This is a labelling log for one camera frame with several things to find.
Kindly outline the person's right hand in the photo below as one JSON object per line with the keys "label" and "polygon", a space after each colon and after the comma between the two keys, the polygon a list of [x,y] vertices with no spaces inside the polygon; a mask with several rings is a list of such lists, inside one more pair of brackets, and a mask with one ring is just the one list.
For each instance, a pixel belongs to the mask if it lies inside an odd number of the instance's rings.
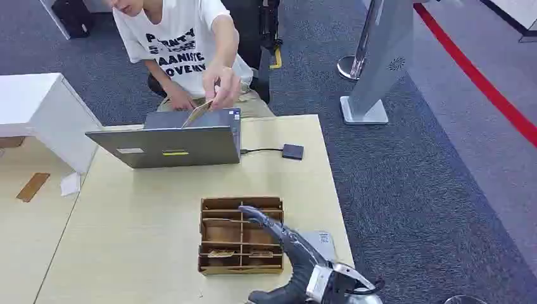
{"label": "person's right hand", "polygon": [[173,110],[193,110],[195,102],[181,86],[170,85],[164,88],[167,94],[168,103]]}

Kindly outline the person's left hand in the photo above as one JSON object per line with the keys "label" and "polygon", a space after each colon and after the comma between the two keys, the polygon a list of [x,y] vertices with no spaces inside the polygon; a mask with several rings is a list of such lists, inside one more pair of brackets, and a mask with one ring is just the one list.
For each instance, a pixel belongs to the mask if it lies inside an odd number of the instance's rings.
{"label": "person's left hand", "polygon": [[203,73],[203,89],[211,110],[230,108],[239,97],[241,80],[232,68],[212,63]]}

